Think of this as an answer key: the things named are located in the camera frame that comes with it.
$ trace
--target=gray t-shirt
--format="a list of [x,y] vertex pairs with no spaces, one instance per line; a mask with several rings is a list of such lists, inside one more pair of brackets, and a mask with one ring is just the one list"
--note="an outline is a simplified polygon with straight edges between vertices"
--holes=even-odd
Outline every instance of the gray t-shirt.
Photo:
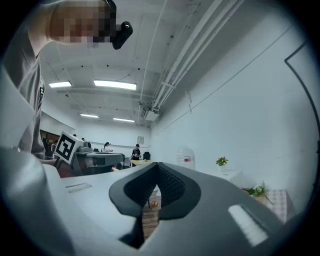
[[40,119],[45,83],[41,77],[39,56],[35,56],[31,46],[27,24],[22,25],[11,40],[3,58],[3,66],[15,87],[35,111],[34,119],[30,120],[20,140],[19,148],[44,159]]

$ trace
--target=black camera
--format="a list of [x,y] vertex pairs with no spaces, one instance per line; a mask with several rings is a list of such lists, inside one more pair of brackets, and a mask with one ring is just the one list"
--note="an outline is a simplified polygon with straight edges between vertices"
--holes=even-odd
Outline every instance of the black camera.
[[120,49],[124,43],[128,40],[128,38],[134,32],[130,22],[125,21],[121,25],[115,25],[116,22],[116,14],[117,14],[117,6],[112,0],[105,0],[105,2],[109,5],[110,11],[110,19],[111,22],[114,22],[111,27],[113,27],[113,31],[110,33],[110,43],[115,50]]

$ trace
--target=white wall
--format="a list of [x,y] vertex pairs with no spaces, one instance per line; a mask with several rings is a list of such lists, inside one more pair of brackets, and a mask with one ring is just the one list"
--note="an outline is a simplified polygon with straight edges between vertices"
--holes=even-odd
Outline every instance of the white wall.
[[176,164],[177,148],[187,145],[196,170],[210,174],[226,156],[230,168],[243,171],[244,187],[265,181],[286,189],[302,211],[319,136],[308,98],[284,63],[304,41],[291,26],[272,6],[244,2],[166,102],[152,126],[151,159]]
[[151,129],[136,127],[132,124],[115,124],[99,122],[94,119],[79,118],[74,133],[78,138],[91,142],[92,148],[103,149],[106,142],[111,143],[110,149],[114,153],[122,153],[130,157],[135,148],[138,137],[144,137],[144,144],[140,144],[141,155],[149,151]]
[[73,134],[73,128],[59,122],[53,117],[49,116],[45,112],[41,113],[41,122],[40,122],[40,130],[59,135],[62,132],[66,132],[68,134]]

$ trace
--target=checkered tablecloth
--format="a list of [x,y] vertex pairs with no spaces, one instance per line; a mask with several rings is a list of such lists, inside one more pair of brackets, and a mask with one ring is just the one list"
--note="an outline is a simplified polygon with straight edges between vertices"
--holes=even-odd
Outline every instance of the checkered tablecloth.
[[295,215],[294,206],[285,189],[266,189],[264,193],[272,203],[265,197],[256,199],[273,211],[283,223]]

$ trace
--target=plastic water jug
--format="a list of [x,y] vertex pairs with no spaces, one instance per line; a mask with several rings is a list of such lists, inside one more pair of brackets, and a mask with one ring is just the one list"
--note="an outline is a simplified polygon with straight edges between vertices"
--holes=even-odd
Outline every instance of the plastic water jug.
[[180,146],[176,151],[176,164],[181,167],[196,169],[194,151],[188,146]]

